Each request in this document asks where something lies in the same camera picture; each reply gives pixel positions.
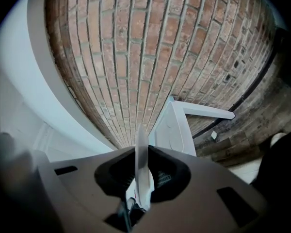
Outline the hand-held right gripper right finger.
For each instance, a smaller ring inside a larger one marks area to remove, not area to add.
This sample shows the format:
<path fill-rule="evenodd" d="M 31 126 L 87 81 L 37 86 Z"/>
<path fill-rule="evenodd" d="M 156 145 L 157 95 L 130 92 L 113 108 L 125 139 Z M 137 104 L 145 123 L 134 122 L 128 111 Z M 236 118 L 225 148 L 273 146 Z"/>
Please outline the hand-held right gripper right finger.
<path fill-rule="evenodd" d="M 184 162 L 151 145 L 148 146 L 148 168 L 154 181 L 151 203 L 175 199 L 191 180 L 191 171 Z"/>

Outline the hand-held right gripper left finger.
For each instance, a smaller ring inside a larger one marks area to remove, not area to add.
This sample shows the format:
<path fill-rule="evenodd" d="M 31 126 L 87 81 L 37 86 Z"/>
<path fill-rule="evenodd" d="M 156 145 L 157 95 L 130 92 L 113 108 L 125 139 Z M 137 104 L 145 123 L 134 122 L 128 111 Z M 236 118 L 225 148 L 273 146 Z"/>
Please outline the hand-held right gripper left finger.
<path fill-rule="evenodd" d="M 94 177 L 106 195 L 120 199 L 115 212 L 105 222 L 122 232 L 131 232 L 146 212 L 137 203 L 135 149 L 102 163 L 95 170 Z"/>

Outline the white table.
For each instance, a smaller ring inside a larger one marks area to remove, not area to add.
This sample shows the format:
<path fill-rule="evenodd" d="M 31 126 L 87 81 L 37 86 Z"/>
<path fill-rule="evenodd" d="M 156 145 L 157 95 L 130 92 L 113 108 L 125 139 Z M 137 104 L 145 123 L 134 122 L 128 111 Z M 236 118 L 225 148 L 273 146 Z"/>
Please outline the white table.
<path fill-rule="evenodd" d="M 175 101 L 168 96 L 157 121 L 149 133 L 150 145 L 196 156 L 193 137 L 186 115 L 233 119 L 230 111 Z"/>

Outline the person's white shirt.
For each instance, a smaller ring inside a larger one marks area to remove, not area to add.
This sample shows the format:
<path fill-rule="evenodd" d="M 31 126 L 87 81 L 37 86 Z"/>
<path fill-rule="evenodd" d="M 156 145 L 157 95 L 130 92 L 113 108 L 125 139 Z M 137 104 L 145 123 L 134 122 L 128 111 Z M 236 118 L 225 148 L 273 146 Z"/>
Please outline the person's white shirt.
<path fill-rule="evenodd" d="M 32 173 L 31 153 L 0 133 L 0 233 L 32 233 L 36 224 L 18 192 Z"/>

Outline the person's leg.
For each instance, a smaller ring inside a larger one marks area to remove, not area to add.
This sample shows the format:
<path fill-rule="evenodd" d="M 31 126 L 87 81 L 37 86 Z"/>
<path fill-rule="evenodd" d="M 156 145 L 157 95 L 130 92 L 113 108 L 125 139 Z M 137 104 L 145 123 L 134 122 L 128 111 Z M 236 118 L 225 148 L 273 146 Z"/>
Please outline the person's leg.
<path fill-rule="evenodd" d="M 291 171 L 291 132 L 286 134 L 265 151 L 258 174 L 251 182 L 254 187 L 265 186 L 268 188 Z"/>

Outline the person's white shoe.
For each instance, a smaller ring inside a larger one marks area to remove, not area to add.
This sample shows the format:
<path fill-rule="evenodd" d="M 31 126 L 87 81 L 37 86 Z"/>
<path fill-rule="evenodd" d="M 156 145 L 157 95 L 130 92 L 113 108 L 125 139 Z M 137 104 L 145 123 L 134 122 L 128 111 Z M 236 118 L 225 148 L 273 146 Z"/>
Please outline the person's white shoe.
<path fill-rule="evenodd" d="M 278 142 L 281 138 L 283 138 L 284 136 L 286 136 L 286 133 L 277 133 L 274 136 L 272 136 L 271 138 L 271 142 L 270 142 L 270 148 L 276 143 Z"/>

